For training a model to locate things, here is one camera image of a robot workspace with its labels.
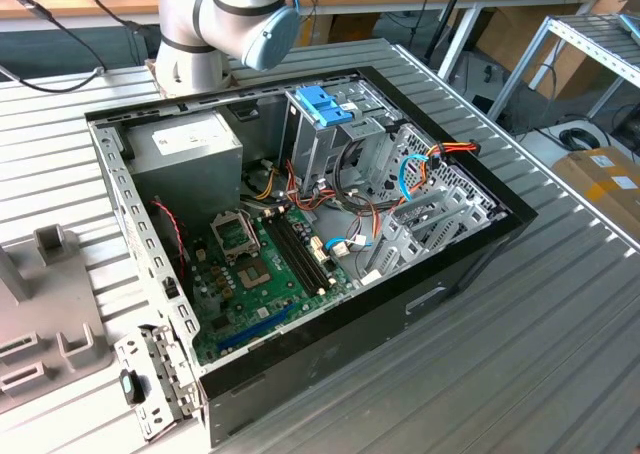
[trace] desk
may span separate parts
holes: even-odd
[[[69,28],[118,25],[90,0],[36,0],[51,10]],[[426,9],[440,10],[449,0],[429,0]],[[487,7],[539,6],[579,4],[578,14],[587,13],[597,0],[459,0],[457,7],[465,13],[438,71],[447,79],[462,51],[480,11]],[[116,14],[141,24],[157,24],[157,0],[102,0]],[[363,12],[414,11],[422,8],[423,0],[318,0],[318,15],[354,14]],[[311,0],[301,0],[303,15],[312,8]],[[31,17],[15,0],[0,0],[0,32],[52,29],[51,24]]]
[[[241,85],[372,65],[539,215],[465,292],[239,432],[217,454],[630,453],[640,438],[640,246],[404,49],[294,49]],[[38,81],[65,87],[82,75]],[[81,91],[0,85],[0,242],[59,222],[80,236],[110,344],[153,323],[83,113],[158,99],[141,67]],[[204,454],[193,420],[145,447],[116,364],[0,416],[6,452]]]

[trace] ram slot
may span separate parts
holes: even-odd
[[[270,220],[266,223],[265,229],[307,294],[314,296],[320,288],[326,290],[330,287],[324,272],[302,245],[286,219]]]

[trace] aluminum extrusion table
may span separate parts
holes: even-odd
[[[529,64],[551,33],[558,36],[560,41],[543,64],[552,65],[558,52],[569,43],[619,76],[591,108],[588,117],[595,116],[625,80],[640,88],[640,45],[620,27],[615,14],[547,17],[491,106],[487,114],[489,119],[498,118]],[[547,69],[542,66],[538,70],[529,85],[531,89],[537,87]]]
[[[242,84],[373,65],[540,215],[467,291],[224,443],[231,453],[628,454],[640,440],[638,249],[411,55],[383,40],[292,51]],[[82,76],[41,80],[49,87]],[[85,111],[158,99],[142,68],[80,92],[0,85],[0,242],[80,236],[108,339],[157,313],[111,212]],[[204,453],[196,420],[145,446],[118,367],[0,416],[3,452]]]

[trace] black cable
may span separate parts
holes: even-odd
[[[409,44],[407,45],[408,49],[411,49],[411,45],[413,44],[413,38],[416,36],[416,32],[418,31],[418,26],[420,25],[420,21],[422,21],[422,16],[424,16],[424,10],[427,7],[428,1],[429,0],[422,1],[422,9],[420,9],[420,15],[418,16],[416,25],[411,28],[411,37],[409,37]]]
[[[548,133],[545,133],[538,128],[535,128],[534,130],[542,134],[551,142],[569,152],[587,150],[587,148],[580,144],[578,141],[581,141],[582,143],[589,146],[589,149],[598,149],[599,147],[601,147],[600,141],[598,141],[598,139],[593,134],[577,127],[574,127],[572,129],[565,129],[559,134],[558,138],[554,137],[548,128]]]
[[[107,70],[107,66],[105,65],[104,61],[100,58],[100,56],[96,53],[96,51],[94,51],[91,46],[89,46],[89,44],[87,44],[86,42],[84,42],[82,39],[80,39],[78,36],[76,36],[73,32],[71,32],[69,29],[67,29],[66,27],[64,27],[62,24],[60,24],[55,17],[53,17],[53,14],[51,14],[51,12],[45,8],[44,6],[42,6],[41,4],[37,3],[34,0],[16,0],[18,1],[28,12],[30,12],[31,14],[33,14],[35,17],[42,19],[44,21],[48,21],[51,24],[53,24],[54,26],[56,26],[58,29],[60,29],[61,31],[63,31],[65,34],[67,34],[69,37],[71,37],[72,39],[74,39],[76,42],[78,42],[79,44],[81,44],[85,49],[87,49],[92,55],[93,57],[96,58],[96,60],[98,61],[98,63],[100,64],[100,66],[106,71]]]
[[[129,29],[131,32],[135,34],[140,34],[141,36],[147,36],[150,34],[149,29],[146,26],[138,24],[135,21],[124,20],[118,16],[116,16],[111,9],[105,6],[101,0],[93,0],[97,6],[102,9],[111,19],[116,21],[119,24],[122,24],[124,27]]]
[[[67,94],[69,92],[73,92],[76,91],[78,89],[80,89],[81,87],[86,86],[87,84],[89,84],[91,81],[93,81],[95,78],[100,77],[102,75],[102,73],[99,72],[93,72],[93,74],[91,74],[89,77],[87,77],[84,81],[71,86],[71,87],[67,87],[66,89],[49,89],[48,87],[41,87],[41,86],[36,86],[35,84],[31,84],[28,81],[25,81],[22,78],[16,78],[15,80],[17,82],[19,82],[20,84],[22,84],[25,87],[28,87],[30,89],[33,89],[35,91],[40,91],[40,92],[46,92],[47,94]]]
[[[596,124],[596,122],[589,116],[585,116],[583,114],[573,114],[571,112],[568,112],[566,114],[563,114],[562,116],[560,116],[558,118],[558,120],[556,121],[555,125],[557,126],[558,124],[562,124],[562,120],[566,117],[575,117],[578,119],[582,119],[584,121],[587,121],[589,124],[591,124],[594,127],[597,127],[598,130],[602,133],[603,137],[607,140],[607,144],[608,145],[612,145],[611,144],[611,136],[609,136],[609,134],[607,133],[607,131],[605,131],[604,129],[602,129],[598,124]]]
[[[71,37],[76,42],[78,42],[80,45],[82,45],[85,49],[87,49],[93,55],[93,57],[96,58],[96,60],[100,64],[100,67],[94,69],[93,73],[88,78],[86,78],[84,81],[81,81],[80,83],[78,83],[78,84],[76,84],[74,86],[71,86],[71,87],[67,87],[65,89],[49,89],[47,87],[36,86],[35,84],[31,84],[30,82],[25,81],[21,77],[10,73],[10,71],[8,69],[2,69],[3,73],[5,75],[7,75],[7,77],[19,82],[20,84],[22,84],[25,87],[28,87],[30,89],[34,89],[36,91],[46,92],[48,94],[66,94],[66,93],[73,92],[73,91],[75,91],[77,89],[80,89],[81,87],[86,86],[91,81],[93,81],[97,77],[100,77],[100,76],[102,76],[104,74],[104,72],[107,70],[107,66],[104,63],[104,61],[102,60],[102,58],[98,55],[98,53],[96,51],[94,51],[91,48],[91,46],[89,46],[89,44],[84,42],[82,39],[80,39],[78,36],[76,36],[73,32],[71,32],[69,29],[67,29],[62,24],[60,24],[56,20],[56,18],[53,17],[53,14],[51,14],[51,12],[48,9],[46,9],[44,6],[42,6],[40,3],[38,3],[38,2],[36,2],[34,0],[16,0],[16,1],[18,1],[28,12],[33,14],[35,17],[37,17],[38,19],[42,19],[44,21],[50,22],[51,24],[56,26],[58,29],[60,29],[62,32],[67,34],[67,36]]]
[[[129,57],[131,57],[131,60],[133,61],[133,64],[135,66],[138,65],[138,59],[140,56],[135,56],[133,53],[133,46],[131,46],[131,38],[129,37],[129,30],[127,28],[123,27],[123,32],[124,32],[124,37],[127,40],[127,47],[129,48]]]
[[[345,144],[345,146],[342,148],[342,151],[336,158],[336,162],[333,167],[333,190],[335,192],[336,200],[340,202],[340,204],[345,210],[353,214],[369,216],[369,215],[374,215],[374,212],[371,209],[371,206],[373,206],[373,208],[376,209],[377,211],[386,211],[388,209],[391,209],[398,202],[398,199],[379,202],[379,203],[370,203],[367,199],[365,199],[360,195],[356,194],[356,195],[350,196],[352,198],[356,198],[363,201],[363,204],[357,204],[353,202],[351,199],[349,199],[349,197],[347,197],[347,195],[344,193],[344,189],[342,187],[342,181],[340,178],[340,173],[342,171],[342,167],[346,159],[351,154],[353,154],[356,151],[356,149],[358,149],[360,144],[362,144],[362,141],[348,142],[347,144]]]
[[[611,118],[611,130],[615,131],[616,129],[616,118],[618,117],[618,115],[622,112],[623,109],[626,109],[627,107],[635,107],[637,106],[638,103],[634,103],[634,104],[625,104],[624,106],[620,106],[618,109],[616,109],[616,112],[613,114],[613,117]]]

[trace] metal bracket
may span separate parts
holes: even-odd
[[[131,396],[123,384],[147,441],[166,432],[202,407],[200,393],[180,342],[168,326],[138,328],[115,344],[122,367],[136,378],[142,392]],[[144,399],[137,403],[133,399]]]

